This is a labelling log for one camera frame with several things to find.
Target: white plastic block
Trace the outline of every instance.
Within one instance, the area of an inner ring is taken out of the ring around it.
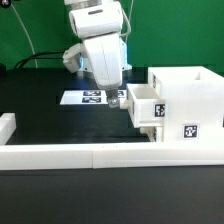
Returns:
[[[224,141],[223,77],[203,67],[164,67],[149,68],[148,82],[127,85],[125,106],[151,141],[152,128],[159,141]]]
[[[0,170],[92,168],[92,163],[89,145],[0,147]]]
[[[127,167],[127,151],[120,144],[104,144],[93,151],[93,168]]]
[[[5,113],[0,117],[0,145],[5,145],[16,129],[15,114]]]

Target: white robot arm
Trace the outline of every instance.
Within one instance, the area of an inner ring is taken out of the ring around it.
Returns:
[[[71,6],[73,32],[83,40],[65,52],[64,64],[70,72],[80,68],[79,54],[86,54],[99,89],[105,90],[110,107],[119,106],[118,87],[122,84],[120,31],[123,13],[118,1],[65,0]]]

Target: black tabletop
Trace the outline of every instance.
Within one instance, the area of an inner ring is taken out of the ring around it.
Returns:
[[[122,88],[144,83],[146,71],[124,79]],[[8,144],[147,141],[126,111],[59,105],[64,90],[93,87],[63,70],[8,72],[0,78],[0,112],[17,120]],[[223,176],[223,166],[1,171],[0,223],[224,223]]]
[[[124,72],[124,82],[144,83],[146,69]],[[97,90],[93,79],[63,69],[15,69],[0,80],[0,112],[16,114],[8,144],[144,142],[127,110],[108,105],[60,105],[66,90]]]

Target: cable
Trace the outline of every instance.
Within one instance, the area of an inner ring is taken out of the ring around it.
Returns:
[[[125,22],[127,24],[127,32],[126,33],[123,33],[123,34],[120,34],[120,37],[127,37],[131,33],[131,25],[130,25],[129,20],[128,20],[128,17],[125,14],[125,12],[124,12],[123,9],[122,9],[122,13],[123,13],[123,16],[124,16],[124,20],[125,20]]]
[[[30,60],[37,60],[37,59],[62,59],[62,58],[40,58],[39,56],[45,56],[45,55],[53,55],[53,54],[62,54],[64,53],[64,50],[61,51],[44,51],[44,52],[40,52],[40,53],[37,53],[37,54],[33,54],[31,56],[29,56],[28,58],[25,58],[21,61],[19,61],[15,66],[14,66],[14,69],[17,69],[17,68],[23,68],[24,65],[26,63],[28,63]]]
[[[130,24],[131,24],[133,6],[134,6],[134,0],[131,0],[130,12],[129,12],[129,17],[128,17],[128,20],[129,20]],[[126,44],[128,43],[128,36],[126,36],[125,43]]]
[[[27,36],[27,39],[28,39],[28,41],[29,41],[29,44],[30,44],[32,53],[35,54],[35,50],[34,50],[34,47],[33,47],[33,43],[32,43],[32,40],[31,40],[31,38],[30,38],[30,35],[29,35],[27,29],[26,29],[26,27],[25,27],[25,25],[24,25],[22,19],[20,18],[19,13],[17,12],[16,8],[14,7],[14,5],[11,4],[11,6],[12,6],[12,9],[13,9],[13,11],[14,11],[14,13],[15,13],[17,19],[19,20],[20,25],[22,26],[22,28],[23,28],[23,30],[24,30],[26,36]],[[35,66],[36,66],[36,68],[38,68],[37,60],[35,60]]]

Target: black table surface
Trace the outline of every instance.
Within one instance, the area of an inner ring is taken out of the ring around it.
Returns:
[[[146,73],[125,74],[122,88],[146,82]],[[0,112],[16,113],[17,121],[8,144],[147,141],[126,111],[59,105],[64,90],[93,87],[93,80],[54,69],[0,77]],[[1,171],[0,223],[220,224],[223,177],[223,166]]]
[[[146,69],[124,72],[124,82],[144,83]],[[93,79],[63,69],[11,70],[0,79],[0,112],[16,114],[8,144],[144,142],[127,110],[108,105],[60,105],[65,90],[97,90]]]

